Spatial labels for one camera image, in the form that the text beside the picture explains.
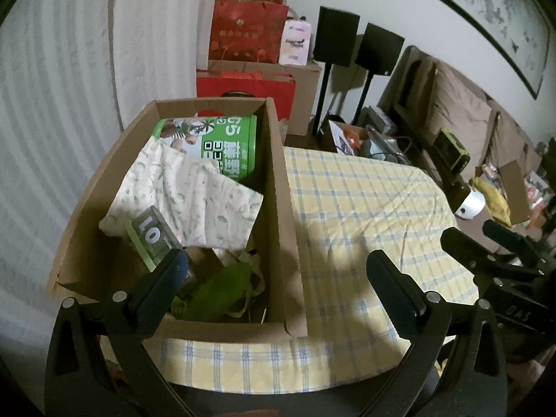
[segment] picture frame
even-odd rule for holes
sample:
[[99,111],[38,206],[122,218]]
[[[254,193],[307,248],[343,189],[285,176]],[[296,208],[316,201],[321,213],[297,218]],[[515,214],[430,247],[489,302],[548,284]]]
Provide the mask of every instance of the picture frame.
[[546,68],[550,25],[536,0],[440,0],[477,29],[536,99]]

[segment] metal screw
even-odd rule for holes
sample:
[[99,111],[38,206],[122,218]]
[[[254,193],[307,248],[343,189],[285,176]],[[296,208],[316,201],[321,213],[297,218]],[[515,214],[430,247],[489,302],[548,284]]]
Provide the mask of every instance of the metal screw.
[[440,302],[440,295],[438,293],[436,293],[435,291],[429,291],[426,294],[426,298],[433,303],[437,303]]
[[122,302],[126,298],[127,298],[127,293],[122,290],[117,291],[112,295],[112,301],[114,302]]
[[66,298],[62,301],[62,307],[64,309],[69,309],[71,306],[73,306],[73,303],[75,302],[75,299],[73,298]]
[[488,309],[490,309],[490,302],[488,302],[487,300],[484,300],[484,299],[480,299],[479,300],[479,307],[481,309],[488,310]]

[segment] table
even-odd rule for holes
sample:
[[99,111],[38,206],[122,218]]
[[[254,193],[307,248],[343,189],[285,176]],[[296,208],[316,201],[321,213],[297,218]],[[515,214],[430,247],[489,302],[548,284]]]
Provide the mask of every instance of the table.
[[402,272],[447,301],[473,303],[465,268],[440,247],[455,225],[441,190],[410,166],[285,148],[309,336],[281,345],[150,339],[164,377],[198,389],[285,394],[327,389],[393,368],[398,338],[366,279],[369,252],[383,249]]

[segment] red package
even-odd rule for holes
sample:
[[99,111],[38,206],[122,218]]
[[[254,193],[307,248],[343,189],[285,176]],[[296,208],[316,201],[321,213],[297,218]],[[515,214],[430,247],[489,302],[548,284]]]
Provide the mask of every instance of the red package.
[[295,80],[288,74],[197,71],[197,97],[272,97],[279,121],[290,118],[294,94]]
[[208,58],[277,63],[287,11],[275,3],[216,1]]

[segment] green device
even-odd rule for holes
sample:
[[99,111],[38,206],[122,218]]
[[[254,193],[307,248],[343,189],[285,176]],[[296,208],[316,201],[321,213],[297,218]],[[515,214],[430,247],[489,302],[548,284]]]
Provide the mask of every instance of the green device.
[[438,130],[433,146],[444,164],[454,174],[460,174],[469,164],[471,157],[455,135],[446,127]]

